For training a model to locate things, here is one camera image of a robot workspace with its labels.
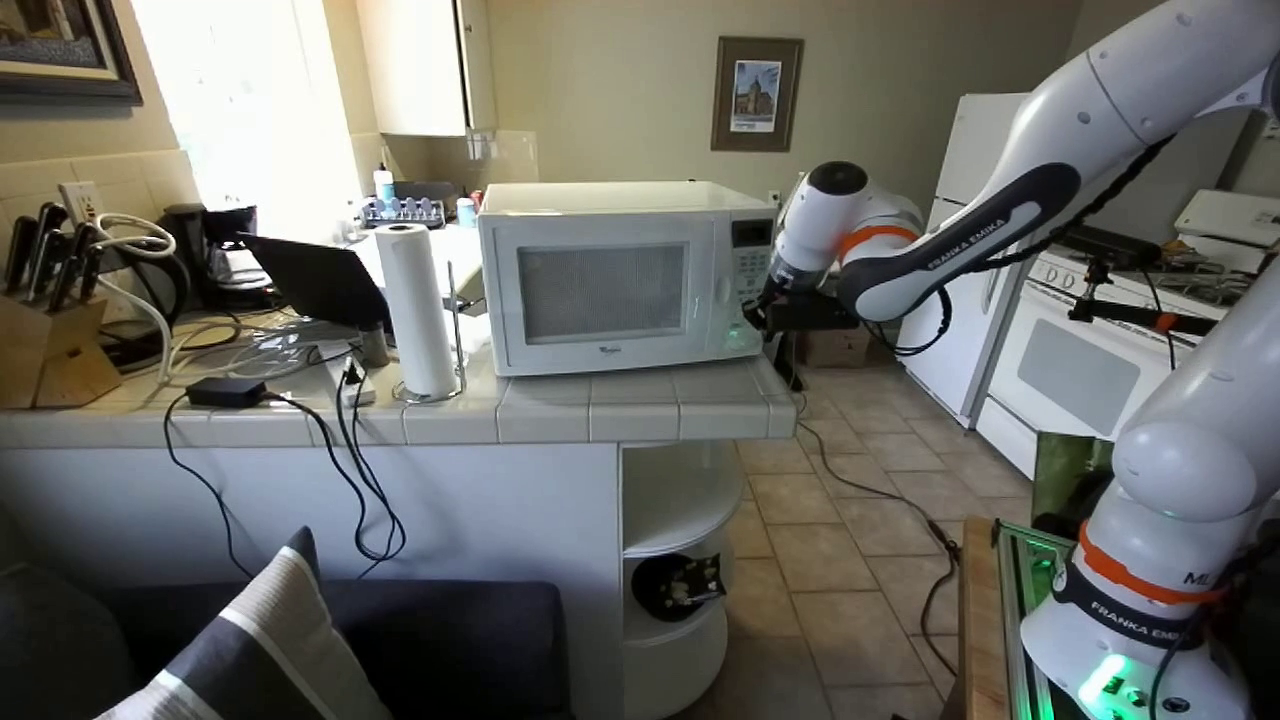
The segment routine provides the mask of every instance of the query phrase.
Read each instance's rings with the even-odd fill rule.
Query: framed picture
[[[0,0],[0,105],[141,105],[111,0]]]
[[[720,34],[718,51],[718,152],[790,152],[804,40]]]

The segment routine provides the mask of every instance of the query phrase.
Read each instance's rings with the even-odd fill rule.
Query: white cabinet
[[[624,453],[624,715],[652,720],[714,686],[730,646],[730,521],[744,476],[732,445]]]
[[[390,137],[494,125],[490,0],[355,0],[367,90]]]

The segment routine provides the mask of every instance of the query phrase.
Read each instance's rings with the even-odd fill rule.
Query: open shelf
[[[645,561],[723,531],[744,494],[744,472],[732,445],[627,449],[624,493],[624,561]]]

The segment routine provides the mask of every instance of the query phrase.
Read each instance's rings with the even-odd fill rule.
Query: glowing light
[[[1080,685],[1075,705],[1080,705],[1087,715],[1100,715],[1100,709],[1117,694],[1111,678],[1124,685],[1124,677],[1132,677],[1127,669],[1132,669],[1127,657],[1104,657],[1104,661],[1097,662],[1097,670],[1087,670],[1087,678]]]

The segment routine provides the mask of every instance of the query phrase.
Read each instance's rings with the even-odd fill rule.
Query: cable
[[[887,341],[885,322],[870,322],[870,337],[878,337],[891,355],[922,355],[922,351],[929,351],[929,348],[940,343],[940,341],[948,337],[948,326],[951,326],[951,290],[948,290],[948,285],[940,285],[934,294],[940,301],[940,310],[943,310],[943,314],[938,320],[938,330],[934,330],[926,343],[897,348],[897,341]]]
[[[240,555],[236,555],[234,506],[228,506],[224,493],[221,493],[209,476],[200,476],[192,465],[183,465],[183,460],[177,457],[177,449],[171,449],[171,411],[177,411],[180,400],[188,400],[188,394],[180,390],[180,394],[165,406],[165,420],[160,420],[165,453],[167,453],[167,460],[171,460],[177,467],[183,467],[197,484],[209,486],[209,494],[213,494],[213,502],[217,502],[217,515],[224,521],[224,551],[228,551],[228,561],[236,563],[240,576],[253,576],[253,573],[240,563]]]
[[[125,257],[141,257],[141,258],[167,258],[177,257],[177,234],[144,217],[128,217],[128,212],[97,212],[92,217],[92,227],[97,227],[97,243],[92,252],[104,252],[104,246],[115,246]],[[99,288],[115,290],[122,301],[128,301],[132,307],[141,307],[155,330],[160,330],[160,375],[155,375],[155,389],[147,390],[147,400],[171,379],[171,320],[147,302],[144,294],[97,275]]]
[[[1164,670],[1170,670],[1170,661],[1178,657],[1178,645],[1164,646],[1160,662],[1155,662],[1155,677],[1153,677],[1153,690],[1148,690],[1148,720],[1160,715],[1160,685],[1164,685]]]
[[[365,576],[371,576],[384,561],[397,561],[397,555],[410,546],[410,526],[406,526],[406,521],[397,515],[397,502],[390,499],[384,484],[378,479],[378,472],[371,472],[371,465],[367,465],[367,457],[365,457],[365,449],[360,449],[360,390],[365,390],[365,375],[355,371],[355,362],[348,362],[344,383],[335,383],[335,390],[332,390],[335,422],[339,422],[339,435],[344,435],[348,457],[354,457],[354,465],[355,465],[355,476],[365,479],[365,486],[380,499],[380,506],[384,506],[390,521],[394,521],[394,526],[390,526],[390,534],[384,534],[384,555],[371,561],[371,563],[360,573],[360,581],[365,581]]]
[[[1153,290],[1155,310],[1164,310],[1160,290],[1155,290],[1155,278],[1153,278],[1148,267],[1144,267],[1144,278],[1148,278],[1148,290]],[[1170,351],[1170,371],[1178,371],[1172,330],[1160,330],[1160,337],[1164,337],[1164,351]]]
[[[209,348],[228,348],[228,343],[236,343],[240,337],[245,337],[245,320],[236,314],[236,310],[228,310],[228,320],[234,322],[200,322],[200,326],[192,326],[183,341],[177,341],[177,355],[180,351],[209,351]],[[228,337],[221,337],[221,341],[209,341],[209,343],[192,343],[197,337],[204,337],[204,330],[213,330],[213,326],[234,326]]]
[[[365,561],[371,561],[360,576],[367,576],[367,573],[371,573],[378,563],[384,563],[384,561],[397,561],[410,539],[397,539],[397,546],[394,546],[394,539],[390,539],[390,543],[384,543],[390,551],[371,551],[371,546],[365,543],[367,499],[365,499],[360,484],[367,486],[367,479],[360,476],[360,465],[355,465],[355,476],[360,476],[360,479],[339,465],[330,420],[323,420],[316,406],[309,406],[309,404],[301,404],[301,400],[292,400],[292,394],[269,390],[269,400],[282,400],[282,404],[304,411],[304,417],[320,427],[330,465],[332,465],[335,476],[354,486],[355,512],[360,512],[360,515],[355,515],[355,526],[354,526],[354,543],[355,543],[355,551],[360,551]]]
[[[882,494],[882,499],[891,499],[891,502],[914,506],[914,512],[926,521],[929,534],[943,546],[948,573],[934,581],[934,588],[929,588],[929,595],[926,595],[926,603],[922,603],[922,618],[917,618],[917,624],[922,624],[922,634],[926,634],[929,650],[948,669],[948,677],[958,677],[958,662],[951,662],[951,661],[938,646],[938,641],[934,641],[929,613],[934,613],[938,592],[960,573],[960,543],[958,543],[917,499],[840,476],[840,472],[834,467],[834,460],[830,460],[826,435],[822,435],[815,427],[810,427],[804,420],[796,420],[796,427],[804,427],[804,433],[815,439],[815,457],[822,457],[826,472],[830,472],[835,484],[850,484],[850,486],[856,486],[856,493],[870,493],[870,494]]]

